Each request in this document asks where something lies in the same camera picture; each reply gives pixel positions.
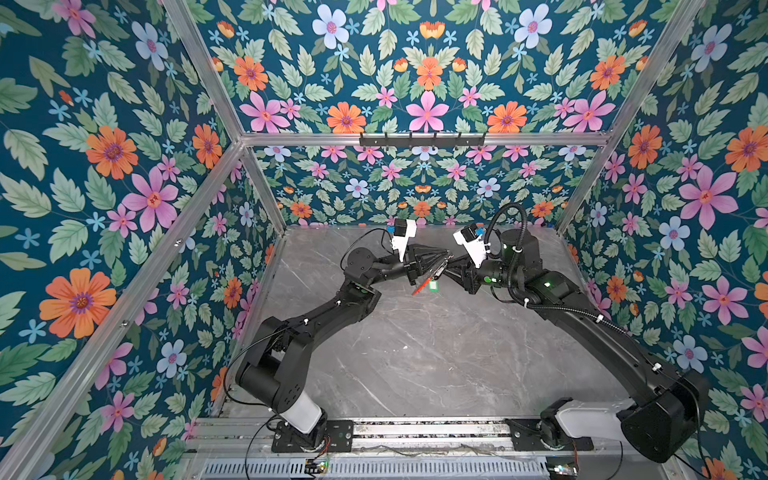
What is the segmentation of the metal keyring holder red handle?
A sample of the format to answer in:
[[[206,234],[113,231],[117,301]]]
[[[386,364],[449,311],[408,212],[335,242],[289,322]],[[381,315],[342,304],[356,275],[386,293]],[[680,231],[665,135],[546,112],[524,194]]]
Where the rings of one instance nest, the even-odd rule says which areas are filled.
[[[427,269],[423,278],[417,282],[416,288],[412,292],[412,295],[413,296],[418,295],[431,282],[437,281],[439,277],[442,275],[442,273],[444,272],[444,270],[446,269],[446,267],[448,266],[448,263],[451,260],[451,258],[452,258],[452,255],[448,253],[448,254],[442,255],[438,260],[436,260],[435,263]]]

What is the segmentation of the black hook rail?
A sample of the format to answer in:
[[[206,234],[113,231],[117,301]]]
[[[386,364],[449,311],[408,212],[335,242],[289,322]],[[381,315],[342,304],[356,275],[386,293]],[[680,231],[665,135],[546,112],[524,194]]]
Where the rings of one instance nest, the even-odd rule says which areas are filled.
[[[361,147],[437,147],[452,149],[456,147],[483,146],[486,141],[485,134],[464,133],[420,133],[408,134],[360,134],[358,142]]]

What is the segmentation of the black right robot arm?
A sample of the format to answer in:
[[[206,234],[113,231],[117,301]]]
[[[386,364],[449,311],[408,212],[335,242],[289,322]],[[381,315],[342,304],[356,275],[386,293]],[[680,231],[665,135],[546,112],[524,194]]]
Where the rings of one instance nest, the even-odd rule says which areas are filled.
[[[569,334],[626,390],[620,402],[582,402],[563,397],[540,414],[537,433],[555,450],[571,440],[600,438],[629,444],[646,459],[664,463],[699,434],[709,381],[692,367],[653,356],[613,323],[589,295],[564,274],[544,267],[536,237],[525,224],[499,235],[493,224],[470,224],[455,232],[464,255],[446,263],[444,274],[470,294],[487,286],[507,293],[506,303],[538,314]]]

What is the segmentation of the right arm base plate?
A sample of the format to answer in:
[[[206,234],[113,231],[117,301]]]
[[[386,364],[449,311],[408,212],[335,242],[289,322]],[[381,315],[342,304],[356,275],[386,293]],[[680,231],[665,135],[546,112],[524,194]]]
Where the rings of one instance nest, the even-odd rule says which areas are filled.
[[[553,421],[540,418],[506,418],[503,422],[510,429],[513,446],[518,451],[593,451],[589,437],[572,438]]]

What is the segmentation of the aluminium mounting rail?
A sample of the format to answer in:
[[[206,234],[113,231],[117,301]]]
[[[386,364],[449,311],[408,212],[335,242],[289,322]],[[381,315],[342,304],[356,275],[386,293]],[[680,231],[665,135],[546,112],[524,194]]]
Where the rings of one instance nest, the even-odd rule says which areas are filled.
[[[361,417],[340,420],[354,422],[352,450],[385,451],[413,454],[418,450],[448,452],[478,450],[485,455],[541,452],[556,455],[561,451],[518,451],[510,437],[506,418],[537,417]],[[251,448],[256,452],[271,452],[273,436],[278,423],[263,424],[262,418],[223,418],[200,420],[188,441],[192,452],[231,451]],[[597,452],[624,451],[637,456],[639,452],[625,439],[589,436]]]

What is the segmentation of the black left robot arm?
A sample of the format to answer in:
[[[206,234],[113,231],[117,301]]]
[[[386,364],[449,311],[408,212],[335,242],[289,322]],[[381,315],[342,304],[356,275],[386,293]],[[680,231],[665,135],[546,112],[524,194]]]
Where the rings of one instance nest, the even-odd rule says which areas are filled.
[[[316,348],[374,311],[381,298],[376,284],[405,277],[415,285],[451,257],[446,249],[420,244],[407,246],[404,254],[381,257],[364,247],[352,250],[343,266],[344,281],[334,297],[302,315],[287,320],[269,317],[259,325],[234,383],[295,432],[321,435],[327,414],[305,392]]]

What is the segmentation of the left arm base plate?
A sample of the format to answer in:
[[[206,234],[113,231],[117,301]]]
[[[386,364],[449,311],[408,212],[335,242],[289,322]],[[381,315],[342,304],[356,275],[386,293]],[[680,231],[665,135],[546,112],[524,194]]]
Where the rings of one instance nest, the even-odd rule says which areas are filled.
[[[323,420],[307,434],[282,420],[275,429],[272,453],[348,453],[352,450],[354,422]]]

